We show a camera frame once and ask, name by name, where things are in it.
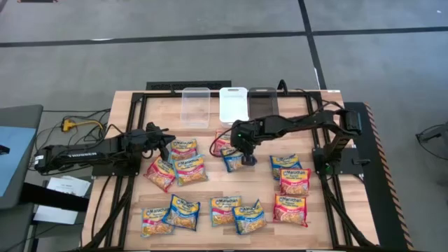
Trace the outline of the red Maruchan ramen pack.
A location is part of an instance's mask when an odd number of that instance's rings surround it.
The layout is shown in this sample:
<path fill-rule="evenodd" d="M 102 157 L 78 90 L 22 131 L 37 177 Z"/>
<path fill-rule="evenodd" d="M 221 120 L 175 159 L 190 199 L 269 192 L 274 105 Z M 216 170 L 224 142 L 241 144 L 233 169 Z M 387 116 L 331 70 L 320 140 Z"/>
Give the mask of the red Maruchan ramen pack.
<path fill-rule="evenodd" d="M 307 197 L 309 195 L 310 169 L 280 169 L 279 184 L 282 195 Z"/>
<path fill-rule="evenodd" d="M 275 223 L 290 223 L 307 228 L 306 198 L 275 195 L 273 221 Z"/>
<path fill-rule="evenodd" d="M 214 143 L 211 145 L 211 153 L 214 156 L 220 156 L 222 148 L 230 147 L 230 135 L 231 135 L 230 129 L 228 130 L 218 129 L 216 131 L 216 139 L 214 140 Z"/>
<path fill-rule="evenodd" d="M 165 193 L 168 192 L 176 178 L 172 165 L 164 161 L 161 156 L 153 161 L 143 176 Z"/>

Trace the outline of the blue board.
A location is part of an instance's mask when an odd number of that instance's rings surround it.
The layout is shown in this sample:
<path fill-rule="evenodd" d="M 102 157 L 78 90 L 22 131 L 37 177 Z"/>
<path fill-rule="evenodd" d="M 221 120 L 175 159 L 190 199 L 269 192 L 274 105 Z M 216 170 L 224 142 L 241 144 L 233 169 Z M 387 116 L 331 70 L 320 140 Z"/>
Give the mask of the blue board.
<path fill-rule="evenodd" d="M 0 126 L 0 145 L 10 149 L 8 154 L 0 155 L 0 197 L 4 196 L 35 133 L 35 128 Z"/>

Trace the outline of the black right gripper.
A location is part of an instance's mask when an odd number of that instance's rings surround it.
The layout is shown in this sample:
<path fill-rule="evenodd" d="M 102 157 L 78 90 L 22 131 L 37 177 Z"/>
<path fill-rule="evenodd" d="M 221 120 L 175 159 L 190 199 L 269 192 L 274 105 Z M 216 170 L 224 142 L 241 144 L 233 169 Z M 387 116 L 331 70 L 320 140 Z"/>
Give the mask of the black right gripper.
<path fill-rule="evenodd" d="M 256 165 L 257 159 L 253 154 L 255 144 L 259 144 L 267 135 L 264 130 L 264 119 L 255 119 L 250 121 L 237 120 L 232 125 L 231 146 L 242 147 L 243 141 L 250 145 L 241 149 L 243 156 L 241 163 L 243 165 Z"/>

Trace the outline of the blue Maruchan ramen pack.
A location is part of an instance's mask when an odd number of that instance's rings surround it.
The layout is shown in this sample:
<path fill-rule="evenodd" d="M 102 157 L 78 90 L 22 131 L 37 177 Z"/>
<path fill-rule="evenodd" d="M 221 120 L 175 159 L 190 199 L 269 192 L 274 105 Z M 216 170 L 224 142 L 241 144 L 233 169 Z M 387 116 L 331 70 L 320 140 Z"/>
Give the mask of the blue Maruchan ramen pack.
<path fill-rule="evenodd" d="M 225 163 L 227 172 L 235 172 L 243 167 L 242 158 L 243 153 L 236 148 L 226 147 L 220 150 L 221 157 Z"/>
<path fill-rule="evenodd" d="M 269 157 L 269 161 L 271 164 L 272 175 L 275 180 L 279 180 L 280 177 L 280 169 L 301 169 L 302 165 L 300 164 L 299 157 L 297 154 L 292 154 L 285 157 L 278 157 L 271 155 Z"/>
<path fill-rule="evenodd" d="M 177 195 L 172 195 L 162 222 L 177 228 L 196 231 L 200 207 L 199 202 L 189 202 Z"/>
<path fill-rule="evenodd" d="M 260 200 L 253 206 L 236 206 L 232 209 L 236 232 L 247 235 L 266 226 L 266 216 Z"/>

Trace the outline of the white paper sheet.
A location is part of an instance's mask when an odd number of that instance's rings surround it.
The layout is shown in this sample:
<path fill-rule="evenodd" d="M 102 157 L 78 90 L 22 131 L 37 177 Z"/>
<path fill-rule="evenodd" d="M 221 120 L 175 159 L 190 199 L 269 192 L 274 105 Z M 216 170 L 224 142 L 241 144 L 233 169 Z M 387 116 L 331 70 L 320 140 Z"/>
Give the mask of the white paper sheet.
<path fill-rule="evenodd" d="M 33 220 L 72 225 L 75 223 L 77 215 L 77 211 L 59 209 L 51 206 L 38 206 Z"/>
<path fill-rule="evenodd" d="M 85 181 L 72 176 L 63 176 L 61 178 L 52 177 L 49 180 L 46 188 L 61 193 L 68 193 L 70 195 L 83 197 L 86 195 L 90 185 L 91 182 L 89 181 Z"/>

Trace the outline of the white plastic bin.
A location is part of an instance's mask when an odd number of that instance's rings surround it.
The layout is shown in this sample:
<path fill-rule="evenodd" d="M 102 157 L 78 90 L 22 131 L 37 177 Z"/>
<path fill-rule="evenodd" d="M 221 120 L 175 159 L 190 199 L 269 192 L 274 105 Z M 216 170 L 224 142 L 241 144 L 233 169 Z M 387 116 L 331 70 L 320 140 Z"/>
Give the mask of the white plastic bin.
<path fill-rule="evenodd" d="M 223 87 L 219 90 L 219 120 L 229 128 L 236 120 L 249 120 L 248 90 L 245 87 Z"/>

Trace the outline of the clear plastic bin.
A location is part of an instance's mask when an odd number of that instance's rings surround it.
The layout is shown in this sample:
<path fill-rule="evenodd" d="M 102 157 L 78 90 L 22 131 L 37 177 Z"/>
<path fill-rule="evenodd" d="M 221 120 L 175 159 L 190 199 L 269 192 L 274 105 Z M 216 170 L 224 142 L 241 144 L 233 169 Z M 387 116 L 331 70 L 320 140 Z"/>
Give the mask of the clear plastic bin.
<path fill-rule="evenodd" d="M 209 126 L 211 91 L 206 87 L 182 90 L 181 122 L 184 127 L 204 129 Z"/>

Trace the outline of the black cart beam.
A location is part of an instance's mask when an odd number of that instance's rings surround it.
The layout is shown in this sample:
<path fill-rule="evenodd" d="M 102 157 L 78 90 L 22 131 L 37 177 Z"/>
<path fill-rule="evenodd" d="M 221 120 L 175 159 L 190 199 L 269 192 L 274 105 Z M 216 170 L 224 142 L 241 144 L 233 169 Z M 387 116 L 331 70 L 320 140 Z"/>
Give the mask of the black cart beam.
<path fill-rule="evenodd" d="M 87 198 L 51 190 L 30 183 L 23 184 L 20 201 L 81 212 L 87 211 L 89 204 L 89 199 Z"/>

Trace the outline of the dark grey plastic bin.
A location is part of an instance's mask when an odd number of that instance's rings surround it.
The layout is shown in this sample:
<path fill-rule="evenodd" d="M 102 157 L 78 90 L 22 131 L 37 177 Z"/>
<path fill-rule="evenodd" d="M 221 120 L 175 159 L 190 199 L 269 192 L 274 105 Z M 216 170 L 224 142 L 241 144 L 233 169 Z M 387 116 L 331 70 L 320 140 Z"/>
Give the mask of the dark grey plastic bin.
<path fill-rule="evenodd" d="M 248 116 L 250 120 L 278 114 L 276 89 L 273 87 L 252 87 L 248 91 Z"/>

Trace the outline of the light-blue Maruchan ramen pack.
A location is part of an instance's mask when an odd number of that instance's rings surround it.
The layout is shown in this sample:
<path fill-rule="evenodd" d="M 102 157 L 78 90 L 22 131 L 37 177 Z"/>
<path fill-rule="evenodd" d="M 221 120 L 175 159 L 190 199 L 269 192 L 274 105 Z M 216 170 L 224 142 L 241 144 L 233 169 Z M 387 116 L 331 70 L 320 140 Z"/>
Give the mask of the light-blue Maruchan ramen pack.
<path fill-rule="evenodd" d="M 176 160 L 174 171 L 179 186 L 186 186 L 191 183 L 199 183 L 208 180 L 204 165 L 204 155 Z"/>
<path fill-rule="evenodd" d="M 174 140 L 170 143 L 169 161 L 174 163 L 177 160 L 193 158 L 197 155 L 197 141 L 195 139 L 182 141 Z"/>
<path fill-rule="evenodd" d="M 162 221 L 168 208 L 145 208 L 141 213 L 141 237 L 170 235 L 174 226 Z"/>
<path fill-rule="evenodd" d="M 233 224 L 235 217 L 233 216 L 232 210 L 241 205 L 241 196 L 212 197 L 209 200 L 211 225 L 216 227 L 219 225 Z"/>

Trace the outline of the grey side cart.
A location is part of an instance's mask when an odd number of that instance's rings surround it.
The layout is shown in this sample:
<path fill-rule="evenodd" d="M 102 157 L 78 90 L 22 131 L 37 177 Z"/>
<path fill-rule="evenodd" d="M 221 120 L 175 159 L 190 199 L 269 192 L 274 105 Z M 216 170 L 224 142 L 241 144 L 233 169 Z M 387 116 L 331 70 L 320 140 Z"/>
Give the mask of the grey side cart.
<path fill-rule="evenodd" d="M 42 112 L 42 105 L 0 108 L 0 126 L 28 127 L 37 130 L 41 121 Z M 27 144 L 27 148 L 18 163 L 18 167 L 5 193 L 0 197 L 0 210 L 10 209 L 20 201 L 35 138 L 36 134 L 31 138 L 31 142 Z"/>

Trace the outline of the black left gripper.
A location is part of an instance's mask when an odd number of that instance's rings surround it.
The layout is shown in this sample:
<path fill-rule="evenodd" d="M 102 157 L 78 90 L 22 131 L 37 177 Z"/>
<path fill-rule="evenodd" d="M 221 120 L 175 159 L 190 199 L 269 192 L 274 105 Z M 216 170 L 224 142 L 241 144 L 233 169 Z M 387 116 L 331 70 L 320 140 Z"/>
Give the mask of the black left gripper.
<path fill-rule="evenodd" d="M 162 129 L 153 122 L 149 123 L 149 132 L 139 133 L 134 137 L 134 147 L 138 151 L 147 152 L 159 148 L 160 157 L 169 161 L 174 135 L 166 134 L 167 128 Z"/>

